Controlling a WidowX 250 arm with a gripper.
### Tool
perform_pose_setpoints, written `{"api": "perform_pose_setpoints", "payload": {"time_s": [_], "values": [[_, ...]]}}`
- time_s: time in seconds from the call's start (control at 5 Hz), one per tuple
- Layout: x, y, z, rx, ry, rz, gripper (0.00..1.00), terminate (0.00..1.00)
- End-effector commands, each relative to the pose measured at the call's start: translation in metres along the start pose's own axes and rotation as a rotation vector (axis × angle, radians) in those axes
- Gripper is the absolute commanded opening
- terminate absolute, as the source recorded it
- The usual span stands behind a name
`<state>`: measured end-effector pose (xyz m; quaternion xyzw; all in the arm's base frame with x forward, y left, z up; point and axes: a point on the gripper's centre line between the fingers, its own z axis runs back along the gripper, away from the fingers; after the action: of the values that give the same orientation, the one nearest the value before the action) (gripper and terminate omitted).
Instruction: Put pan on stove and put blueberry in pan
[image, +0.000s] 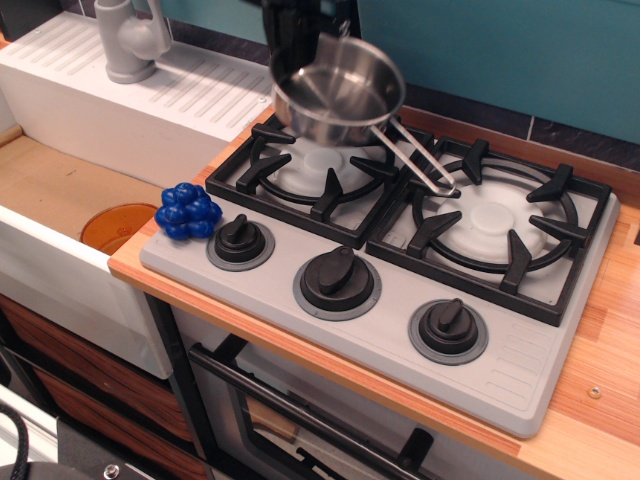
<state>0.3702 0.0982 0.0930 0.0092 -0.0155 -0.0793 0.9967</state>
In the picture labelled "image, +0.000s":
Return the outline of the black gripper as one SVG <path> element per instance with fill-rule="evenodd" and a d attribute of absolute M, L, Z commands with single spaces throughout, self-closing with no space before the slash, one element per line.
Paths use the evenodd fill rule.
<path fill-rule="evenodd" d="M 293 73 L 312 63 L 321 34 L 339 37 L 350 31 L 349 1 L 259 2 L 271 63 Z"/>

